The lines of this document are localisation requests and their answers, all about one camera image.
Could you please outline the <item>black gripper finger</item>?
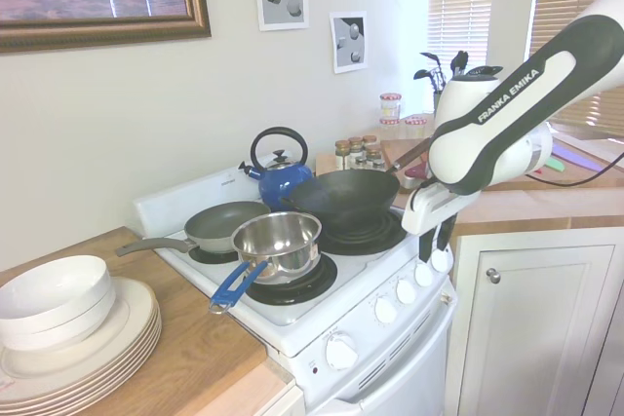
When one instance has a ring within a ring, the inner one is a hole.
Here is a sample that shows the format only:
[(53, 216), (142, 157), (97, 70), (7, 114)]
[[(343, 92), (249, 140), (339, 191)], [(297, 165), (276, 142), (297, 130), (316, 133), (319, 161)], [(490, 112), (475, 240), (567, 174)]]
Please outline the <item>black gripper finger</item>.
[(427, 263), (430, 259), (433, 250), (434, 236), (435, 229), (430, 229), (419, 237), (418, 257), (423, 263)]
[(449, 240), (455, 226), (456, 218), (457, 215), (455, 214), (441, 224), (436, 241), (437, 250), (444, 251), (449, 245)]

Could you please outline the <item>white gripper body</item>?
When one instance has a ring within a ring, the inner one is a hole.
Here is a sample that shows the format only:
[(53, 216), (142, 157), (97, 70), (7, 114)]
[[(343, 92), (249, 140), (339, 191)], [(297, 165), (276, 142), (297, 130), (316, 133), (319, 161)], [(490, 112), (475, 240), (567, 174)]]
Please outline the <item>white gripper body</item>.
[(443, 185), (430, 185), (414, 191), (408, 199), (402, 227), (412, 235), (422, 235), (460, 211), (461, 197)]

